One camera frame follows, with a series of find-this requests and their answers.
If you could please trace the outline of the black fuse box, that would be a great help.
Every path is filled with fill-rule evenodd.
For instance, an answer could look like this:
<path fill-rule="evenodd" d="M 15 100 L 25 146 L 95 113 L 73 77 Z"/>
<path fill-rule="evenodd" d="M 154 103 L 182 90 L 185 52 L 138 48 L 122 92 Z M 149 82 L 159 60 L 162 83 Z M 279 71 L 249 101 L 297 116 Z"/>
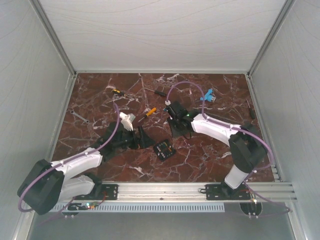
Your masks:
<path fill-rule="evenodd" d="M 177 152 L 168 139 L 155 144 L 153 146 L 153 151 L 161 162 L 164 162 L 168 158 L 171 158 Z"/>

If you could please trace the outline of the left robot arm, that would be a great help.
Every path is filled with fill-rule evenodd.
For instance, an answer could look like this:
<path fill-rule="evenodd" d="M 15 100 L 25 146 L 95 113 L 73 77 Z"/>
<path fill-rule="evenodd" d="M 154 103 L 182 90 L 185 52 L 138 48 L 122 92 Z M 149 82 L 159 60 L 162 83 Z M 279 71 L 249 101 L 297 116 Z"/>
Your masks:
<path fill-rule="evenodd" d="M 108 162 L 119 149 L 146 149 L 155 143 L 142 126 L 130 131 L 121 123 L 111 122 L 104 135 L 83 152 L 60 161 L 37 161 L 17 195 L 38 215 L 70 198 L 105 199 L 108 194 L 102 180 L 88 170 Z"/>

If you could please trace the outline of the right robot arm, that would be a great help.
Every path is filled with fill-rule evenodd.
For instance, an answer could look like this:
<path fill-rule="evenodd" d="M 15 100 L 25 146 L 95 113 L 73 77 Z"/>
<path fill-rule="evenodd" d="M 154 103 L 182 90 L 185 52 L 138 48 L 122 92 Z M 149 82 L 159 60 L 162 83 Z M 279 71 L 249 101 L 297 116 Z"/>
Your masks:
<path fill-rule="evenodd" d="M 233 166 L 214 192 L 226 199 L 234 198 L 242 183 L 268 153 L 252 124 L 232 125 L 196 110 L 188 111 L 178 101 L 165 102 L 167 121 L 176 136 L 197 133 L 216 139 L 230 148 Z"/>

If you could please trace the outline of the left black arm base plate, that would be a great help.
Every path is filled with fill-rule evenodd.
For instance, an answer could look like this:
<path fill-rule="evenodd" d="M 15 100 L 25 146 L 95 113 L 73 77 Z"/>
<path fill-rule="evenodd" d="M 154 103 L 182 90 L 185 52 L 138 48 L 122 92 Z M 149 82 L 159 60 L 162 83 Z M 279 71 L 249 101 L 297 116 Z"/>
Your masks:
<path fill-rule="evenodd" d="M 118 199 L 118 188 L 117 184 L 100 184 L 95 186 L 89 194 L 76 196 L 75 200 L 114 201 Z"/>

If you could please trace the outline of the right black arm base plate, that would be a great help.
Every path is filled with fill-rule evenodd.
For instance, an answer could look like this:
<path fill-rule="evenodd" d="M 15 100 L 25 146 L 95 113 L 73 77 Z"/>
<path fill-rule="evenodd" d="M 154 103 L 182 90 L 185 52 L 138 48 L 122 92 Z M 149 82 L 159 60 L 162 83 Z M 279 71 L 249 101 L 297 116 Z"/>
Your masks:
<path fill-rule="evenodd" d="M 252 198 L 249 190 L 244 184 L 241 184 L 236 189 L 232 189 L 224 182 L 221 184 L 206 184 L 204 193 L 206 195 L 206 200 L 210 201 L 246 201 Z"/>

